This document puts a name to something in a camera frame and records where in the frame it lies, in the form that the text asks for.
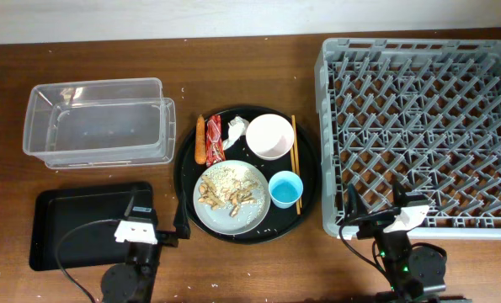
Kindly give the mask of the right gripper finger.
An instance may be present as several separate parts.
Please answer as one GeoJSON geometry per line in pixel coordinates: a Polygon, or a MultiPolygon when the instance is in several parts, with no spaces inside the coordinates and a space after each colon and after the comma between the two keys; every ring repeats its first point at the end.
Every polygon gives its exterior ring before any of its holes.
{"type": "Polygon", "coordinates": [[[407,191],[398,181],[392,185],[393,205],[395,207],[414,207],[429,205],[429,200],[424,194],[407,191]]]}
{"type": "Polygon", "coordinates": [[[348,185],[347,215],[367,215],[367,209],[353,184],[348,185]]]}

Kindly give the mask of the light blue cup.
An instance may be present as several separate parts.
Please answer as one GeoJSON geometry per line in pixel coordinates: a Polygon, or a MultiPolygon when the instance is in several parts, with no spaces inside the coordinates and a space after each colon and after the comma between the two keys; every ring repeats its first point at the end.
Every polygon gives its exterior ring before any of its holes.
{"type": "Polygon", "coordinates": [[[269,180],[269,193],[275,206],[288,209],[302,196],[303,182],[291,171],[280,171],[269,180]]]}

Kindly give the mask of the wooden chopstick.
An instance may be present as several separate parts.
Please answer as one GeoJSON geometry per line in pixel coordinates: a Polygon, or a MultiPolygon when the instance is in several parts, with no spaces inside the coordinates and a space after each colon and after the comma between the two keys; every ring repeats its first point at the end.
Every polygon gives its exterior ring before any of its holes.
{"type": "MultiPolygon", "coordinates": [[[[296,161],[295,161],[295,154],[294,154],[294,148],[293,148],[293,146],[290,149],[290,162],[291,162],[291,171],[298,176],[298,172],[296,170],[296,161]]],[[[297,199],[297,201],[296,201],[296,213],[297,213],[297,215],[301,214],[301,208],[300,208],[299,202],[300,202],[300,199],[297,199]]]]}
{"type": "MultiPolygon", "coordinates": [[[[291,126],[292,126],[293,133],[294,133],[293,148],[294,148],[295,161],[296,161],[296,170],[298,172],[298,176],[300,177],[300,164],[299,164],[298,142],[297,142],[297,131],[296,131],[296,117],[294,115],[291,116],[291,126]]],[[[302,208],[301,198],[299,198],[299,199],[300,199],[299,205],[300,205],[300,208],[302,208]]]]}

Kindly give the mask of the white pink bowl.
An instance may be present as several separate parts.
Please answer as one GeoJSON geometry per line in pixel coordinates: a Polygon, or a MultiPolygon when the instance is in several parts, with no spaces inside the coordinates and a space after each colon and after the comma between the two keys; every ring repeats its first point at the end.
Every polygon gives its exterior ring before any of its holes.
{"type": "Polygon", "coordinates": [[[295,140],[291,122],[278,114],[256,117],[250,122],[245,136],[249,149],[266,161],[277,160],[286,155],[295,140]]]}

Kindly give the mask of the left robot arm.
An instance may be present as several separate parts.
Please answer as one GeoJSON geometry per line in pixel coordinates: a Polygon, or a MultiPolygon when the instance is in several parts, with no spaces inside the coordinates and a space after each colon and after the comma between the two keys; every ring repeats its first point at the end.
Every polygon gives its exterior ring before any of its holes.
{"type": "Polygon", "coordinates": [[[127,242],[129,250],[123,263],[110,267],[101,279],[103,303],[148,303],[160,264],[163,247],[177,247],[180,240],[190,238],[190,227],[184,204],[178,203],[172,231],[157,229],[157,215],[152,207],[131,199],[115,230],[117,242],[127,242]]]}

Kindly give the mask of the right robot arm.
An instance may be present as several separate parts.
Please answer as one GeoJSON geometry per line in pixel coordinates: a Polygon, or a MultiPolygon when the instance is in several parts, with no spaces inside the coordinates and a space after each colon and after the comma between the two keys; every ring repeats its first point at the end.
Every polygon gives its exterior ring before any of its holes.
{"type": "Polygon", "coordinates": [[[371,239],[372,258],[348,249],[386,279],[391,289],[373,302],[438,302],[445,291],[447,253],[426,242],[412,243],[408,233],[422,225],[430,202],[423,194],[408,192],[398,181],[392,185],[393,204],[370,213],[354,185],[348,186],[347,215],[340,226],[357,226],[356,238],[371,239]]]}

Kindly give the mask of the grey dishwasher rack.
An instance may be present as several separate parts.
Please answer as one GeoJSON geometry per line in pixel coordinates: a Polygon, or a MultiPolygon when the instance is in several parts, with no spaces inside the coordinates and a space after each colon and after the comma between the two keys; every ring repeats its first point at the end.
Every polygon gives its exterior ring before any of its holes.
{"type": "Polygon", "coordinates": [[[412,237],[501,240],[501,40],[331,38],[314,73],[329,236],[349,186],[376,212],[399,182],[429,201],[412,237]]]}

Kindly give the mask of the grey plate with food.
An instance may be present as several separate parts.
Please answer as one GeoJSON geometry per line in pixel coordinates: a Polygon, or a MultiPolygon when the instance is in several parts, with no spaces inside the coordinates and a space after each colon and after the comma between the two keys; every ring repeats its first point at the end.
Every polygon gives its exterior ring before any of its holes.
{"type": "Polygon", "coordinates": [[[269,212],[268,186],[265,176],[247,162],[214,164],[198,177],[194,187],[197,218],[211,231],[225,236],[251,231],[269,212]]]}

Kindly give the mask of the black rectangular tray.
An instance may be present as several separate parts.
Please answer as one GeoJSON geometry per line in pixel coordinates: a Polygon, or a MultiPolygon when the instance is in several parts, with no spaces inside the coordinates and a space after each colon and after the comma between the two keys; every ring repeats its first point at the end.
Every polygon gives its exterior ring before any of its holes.
{"type": "Polygon", "coordinates": [[[79,268],[125,261],[129,244],[115,240],[116,224],[95,224],[78,230],[89,222],[121,219],[136,189],[136,202],[153,207],[153,189],[147,182],[119,183],[51,189],[35,201],[35,217],[29,251],[29,266],[34,271],[57,269],[57,243],[61,244],[60,262],[64,268],[79,268]]]}

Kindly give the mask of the orange carrot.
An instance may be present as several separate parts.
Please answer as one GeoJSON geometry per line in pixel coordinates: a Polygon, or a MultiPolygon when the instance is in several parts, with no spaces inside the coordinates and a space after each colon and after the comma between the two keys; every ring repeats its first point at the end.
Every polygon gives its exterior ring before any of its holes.
{"type": "Polygon", "coordinates": [[[198,117],[195,127],[195,162],[200,165],[206,163],[205,119],[202,115],[198,117]]]}

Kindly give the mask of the red snack wrapper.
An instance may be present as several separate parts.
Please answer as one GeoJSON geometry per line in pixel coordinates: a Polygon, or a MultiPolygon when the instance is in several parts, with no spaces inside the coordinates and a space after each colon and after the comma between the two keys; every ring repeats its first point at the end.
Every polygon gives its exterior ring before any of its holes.
{"type": "Polygon", "coordinates": [[[210,167],[226,160],[221,139],[221,116],[212,115],[206,126],[206,166],[210,167]]]}

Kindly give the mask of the round black tray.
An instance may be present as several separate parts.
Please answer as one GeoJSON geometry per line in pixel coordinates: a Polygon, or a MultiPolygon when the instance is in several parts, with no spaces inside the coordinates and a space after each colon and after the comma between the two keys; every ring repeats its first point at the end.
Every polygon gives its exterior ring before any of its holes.
{"type": "MultiPolygon", "coordinates": [[[[245,120],[252,120],[261,114],[278,114],[287,119],[291,123],[291,117],[288,117],[281,112],[265,108],[261,106],[237,106],[224,109],[217,113],[221,116],[222,135],[227,135],[227,121],[232,120],[236,116],[240,116],[245,120]]],[[[250,228],[239,235],[227,235],[225,232],[214,231],[212,227],[208,227],[205,223],[206,219],[199,217],[198,208],[208,206],[196,201],[199,206],[195,206],[194,192],[195,185],[199,181],[200,175],[207,169],[204,165],[199,165],[195,162],[195,126],[190,129],[188,135],[184,138],[183,143],[177,152],[174,163],[173,181],[175,185],[176,195],[179,203],[185,204],[186,214],[188,217],[203,231],[209,235],[221,239],[226,242],[237,244],[257,244],[262,242],[272,241],[275,238],[282,237],[298,227],[312,212],[314,205],[320,200],[321,195],[321,158],[319,148],[314,144],[312,133],[308,132],[300,125],[299,117],[296,117],[297,145],[298,156],[301,169],[301,180],[303,182],[302,193],[302,209],[301,214],[296,213],[296,207],[292,206],[289,209],[281,209],[275,205],[267,209],[264,219],[257,224],[256,227],[250,228]]],[[[253,154],[244,139],[239,139],[225,151],[227,160],[237,160],[250,164],[257,168],[267,179],[279,171],[291,170],[291,161],[289,152],[279,160],[265,161],[259,159],[253,154]]]]}

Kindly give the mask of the clear plastic bin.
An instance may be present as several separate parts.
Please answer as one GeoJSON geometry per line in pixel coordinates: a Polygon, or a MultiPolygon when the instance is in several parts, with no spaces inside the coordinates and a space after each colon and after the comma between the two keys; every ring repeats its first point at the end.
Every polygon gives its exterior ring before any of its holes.
{"type": "Polygon", "coordinates": [[[32,88],[22,148],[50,169],[132,167],[173,160],[176,110],[155,77],[32,88]]]}

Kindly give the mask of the crumpled white tissue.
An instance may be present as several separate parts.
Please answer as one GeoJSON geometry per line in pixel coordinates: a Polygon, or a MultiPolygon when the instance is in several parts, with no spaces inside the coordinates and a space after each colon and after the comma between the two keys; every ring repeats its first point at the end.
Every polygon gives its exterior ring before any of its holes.
{"type": "Polygon", "coordinates": [[[228,123],[228,137],[222,142],[223,150],[226,151],[241,137],[246,135],[249,122],[240,116],[236,116],[228,123]]]}

